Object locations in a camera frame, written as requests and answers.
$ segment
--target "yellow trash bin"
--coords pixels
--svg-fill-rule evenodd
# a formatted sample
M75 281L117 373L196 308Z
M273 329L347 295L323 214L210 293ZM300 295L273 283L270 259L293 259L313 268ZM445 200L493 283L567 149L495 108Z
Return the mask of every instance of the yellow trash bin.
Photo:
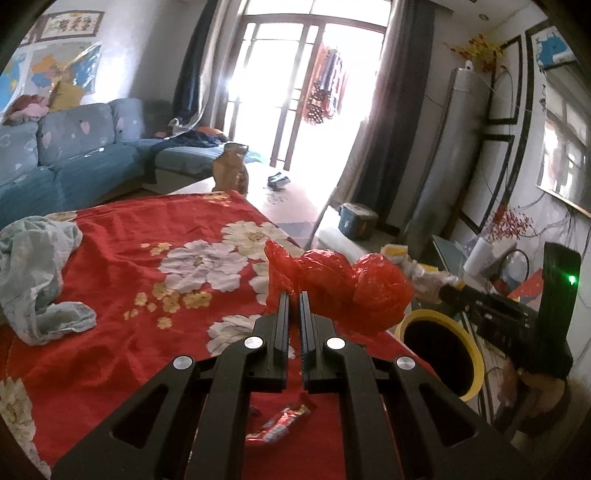
M434 310L415 310L398 324L394 335L428 362L464 402L482 388L482 355L468 333L448 316Z

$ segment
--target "picture frame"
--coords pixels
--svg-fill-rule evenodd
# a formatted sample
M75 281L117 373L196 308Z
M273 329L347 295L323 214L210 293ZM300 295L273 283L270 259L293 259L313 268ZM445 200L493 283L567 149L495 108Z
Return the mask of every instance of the picture frame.
M25 38L22 39L19 47L25 47L27 45L30 45L31 43L35 43L38 33L39 33L39 21L35 22L35 24L27 32L27 35L25 35Z
M95 37L105 12L98 10L68 10L45 15L37 41Z

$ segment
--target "pillow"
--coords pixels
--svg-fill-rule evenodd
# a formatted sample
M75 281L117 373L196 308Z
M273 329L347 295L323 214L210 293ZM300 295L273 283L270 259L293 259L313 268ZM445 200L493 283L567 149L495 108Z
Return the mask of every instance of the pillow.
M82 97L86 95L84 87L61 81L57 84L50 100L49 111L58 112L69 110L80 105Z
M225 143L227 141L229 141L228 137L226 136L226 134L224 132L222 132L221 130L218 130L217 128L211 128L211 127L197 127L195 129L197 132L201 132L207 135L211 135L213 137L216 137L219 141Z

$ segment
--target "dark curtain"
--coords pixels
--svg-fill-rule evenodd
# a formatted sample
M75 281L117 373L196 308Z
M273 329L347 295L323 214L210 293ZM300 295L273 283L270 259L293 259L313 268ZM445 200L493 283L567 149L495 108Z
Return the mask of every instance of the dark curtain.
M201 63L209 28L219 0L207 0L189 42L187 54L174 92L173 115L185 124L198 113Z
M389 69L376 84L371 114L376 127L352 198L374 210L381 223L390 213L413 147L431 62L435 8L428 0L398 0L386 32L382 56L388 58Z

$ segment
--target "map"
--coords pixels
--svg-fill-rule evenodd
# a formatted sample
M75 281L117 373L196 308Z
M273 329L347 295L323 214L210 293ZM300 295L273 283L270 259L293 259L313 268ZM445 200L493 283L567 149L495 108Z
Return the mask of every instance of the map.
M86 93L93 93L100 48L100 44L68 42L35 51L25 93L48 96L60 79L83 86Z
M15 55L0 75L0 112L6 110L21 83L21 63L25 58L25 54Z

